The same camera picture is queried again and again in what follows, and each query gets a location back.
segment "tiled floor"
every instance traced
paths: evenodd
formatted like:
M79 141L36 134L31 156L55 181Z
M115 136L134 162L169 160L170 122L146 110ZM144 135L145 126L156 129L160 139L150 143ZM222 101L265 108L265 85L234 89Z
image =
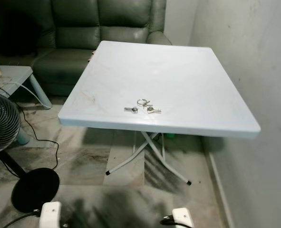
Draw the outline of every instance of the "tiled floor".
M187 186L167 171L149 148L109 176L105 175L132 154L134 132L61 126L57 114L63 98L52 98L53 108L44 110L34 103L20 103L38 138L60 144L60 188L54 200L60 201L62 220L70 228L157 228L159 220L172 209L187 207L197 228L225 228L212 180L195 136L165 138L167 162L189 178ZM33 136L23 121L26 132ZM137 145L144 138L137 134ZM56 147L49 142L14 143L8 153L27 171L52 168ZM22 215L11 205L10 195L18 178L0 162L0 228ZM36 228L38 218L28 217L12 228Z

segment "black round base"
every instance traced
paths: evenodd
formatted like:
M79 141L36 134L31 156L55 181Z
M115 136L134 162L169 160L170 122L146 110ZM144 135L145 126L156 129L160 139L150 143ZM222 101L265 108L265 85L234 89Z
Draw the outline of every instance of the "black round base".
M39 168L25 174L15 185L11 202L24 213L41 209L43 204L50 202L56 195L60 180L55 171Z

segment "white folding table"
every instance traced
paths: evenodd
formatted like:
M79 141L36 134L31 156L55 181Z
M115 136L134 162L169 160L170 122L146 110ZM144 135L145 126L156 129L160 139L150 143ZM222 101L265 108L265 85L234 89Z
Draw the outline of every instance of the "white folding table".
M137 106L149 100L161 113ZM138 112L125 107L138 107ZM102 41L58 114L63 125L140 131L145 142L107 175L133 160L158 133L254 138L260 126L210 48Z

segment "sofa backrest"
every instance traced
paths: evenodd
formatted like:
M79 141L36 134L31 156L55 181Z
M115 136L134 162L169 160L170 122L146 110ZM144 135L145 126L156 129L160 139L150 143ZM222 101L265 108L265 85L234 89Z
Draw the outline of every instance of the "sofa backrest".
M96 49L102 40L146 43L163 31L166 0L0 0L0 27L8 10L42 26L39 47Z

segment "green leather sofa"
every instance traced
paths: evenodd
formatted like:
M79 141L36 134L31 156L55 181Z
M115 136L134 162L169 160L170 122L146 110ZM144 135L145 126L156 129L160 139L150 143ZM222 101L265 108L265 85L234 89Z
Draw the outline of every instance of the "green leather sofa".
M47 94L68 96L100 41L170 45L165 7L166 0L0 0L0 29L9 10L43 28L36 56L0 54L0 65L31 66Z

